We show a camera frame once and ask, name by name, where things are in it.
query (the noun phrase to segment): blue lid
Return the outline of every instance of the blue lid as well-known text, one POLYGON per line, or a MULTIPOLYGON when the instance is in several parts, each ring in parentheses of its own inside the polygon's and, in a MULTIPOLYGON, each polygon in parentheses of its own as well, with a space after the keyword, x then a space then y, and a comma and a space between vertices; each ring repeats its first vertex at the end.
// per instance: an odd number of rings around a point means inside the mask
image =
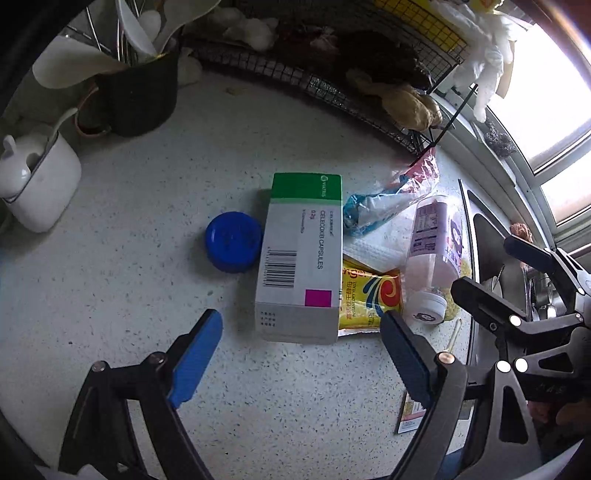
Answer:
POLYGON ((261 253, 262 228, 242 212, 226 212, 215 217, 205 232, 209 261, 227 273, 240 273, 253 266, 261 253))

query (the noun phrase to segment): green label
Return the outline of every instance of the green label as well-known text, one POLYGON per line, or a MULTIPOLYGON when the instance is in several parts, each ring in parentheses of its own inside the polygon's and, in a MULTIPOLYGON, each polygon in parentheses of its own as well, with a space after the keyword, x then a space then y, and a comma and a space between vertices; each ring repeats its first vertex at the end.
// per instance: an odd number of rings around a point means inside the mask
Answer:
POLYGON ((341 202, 340 175, 326 173, 275 173, 271 199, 310 199, 341 202))

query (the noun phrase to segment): screw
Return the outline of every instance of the screw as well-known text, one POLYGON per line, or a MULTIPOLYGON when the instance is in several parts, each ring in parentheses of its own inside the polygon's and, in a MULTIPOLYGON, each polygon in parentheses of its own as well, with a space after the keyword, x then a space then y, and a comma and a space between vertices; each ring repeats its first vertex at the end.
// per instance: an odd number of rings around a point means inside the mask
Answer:
POLYGON ((159 365, 163 363, 164 360, 166 360, 166 355, 162 352, 151 353, 150 357, 148 358, 148 362, 150 362, 152 365, 159 365))
POLYGON ((518 372, 527 372, 527 366, 527 360, 525 358, 518 358, 517 360, 515 360, 515 368, 518 372))
POLYGON ((521 325, 521 319, 517 315, 510 315, 509 321, 511 322, 511 325, 513 325, 514 327, 518 327, 519 325, 521 325))
POLYGON ((451 365, 455 360, 456 357, 454 357, 451 353, 449 352, 441 352, 437 358, 439 359, 439 361, 442 364, 446 364, 446 365, 451 365))
POLYGON ((499 360, 496 363, 496 367, 499 369, 500 372, 503 372, 504 374, 507 374, 511 371, 511 366, 509 365, 509 362, 505 362, 504 360, 499 360))
POLYGON ((105 368, 107 368, 107 364, 102 360, 98 360, 92 364, 92 371, 95 373, 102 372, 105 368))

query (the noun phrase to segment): pink plastic bottle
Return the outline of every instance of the pink plastic bottle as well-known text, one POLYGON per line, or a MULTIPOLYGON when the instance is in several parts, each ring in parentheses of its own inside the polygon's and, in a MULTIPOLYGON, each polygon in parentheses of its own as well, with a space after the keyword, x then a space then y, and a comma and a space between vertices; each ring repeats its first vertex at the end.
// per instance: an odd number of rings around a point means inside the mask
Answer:
POLYGON ((443 321, 443 290, 460 276, 462 211, 454 199, 428 197, 417 205, 405 267, 406 319, 436 325, 443 321))

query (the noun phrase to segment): barcode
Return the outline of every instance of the barcode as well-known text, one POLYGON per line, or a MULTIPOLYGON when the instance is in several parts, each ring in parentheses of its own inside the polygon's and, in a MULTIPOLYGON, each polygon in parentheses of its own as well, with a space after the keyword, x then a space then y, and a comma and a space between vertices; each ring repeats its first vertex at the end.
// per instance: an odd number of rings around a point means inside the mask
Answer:
POLYGON ((293 288, 296 283, 296 255, 295 250, 267 250, 263 285, 293 288))

